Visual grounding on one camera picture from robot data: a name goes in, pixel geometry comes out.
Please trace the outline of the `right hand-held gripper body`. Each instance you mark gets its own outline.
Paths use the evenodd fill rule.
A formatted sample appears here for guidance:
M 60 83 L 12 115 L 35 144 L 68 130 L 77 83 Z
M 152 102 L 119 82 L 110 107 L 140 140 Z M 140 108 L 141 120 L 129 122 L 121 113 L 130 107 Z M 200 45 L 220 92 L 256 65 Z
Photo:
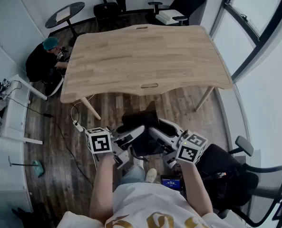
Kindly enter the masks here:
M 197 132 L 183 130 L 177 124 L 166 119 L 160 119 L 162 137 L 166 147 L 171 147 L 170 153 L 165 153 L 163 161 L 172 168 L 178 160 L 196 164 L 203 155 L 208 140 Z

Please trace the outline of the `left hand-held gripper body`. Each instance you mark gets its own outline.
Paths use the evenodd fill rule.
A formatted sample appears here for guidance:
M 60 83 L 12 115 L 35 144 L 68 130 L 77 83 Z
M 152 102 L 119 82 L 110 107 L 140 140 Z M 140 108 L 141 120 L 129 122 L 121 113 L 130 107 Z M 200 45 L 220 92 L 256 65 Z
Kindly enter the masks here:
M 126 145 L 134 139 L 133 130 L 118 133 L 98 127 L 85 130 L 85 137 L 88 148 L 93 155 L 108 152 L 113 154 L 117 169 L 120 169 L 129 161 Z

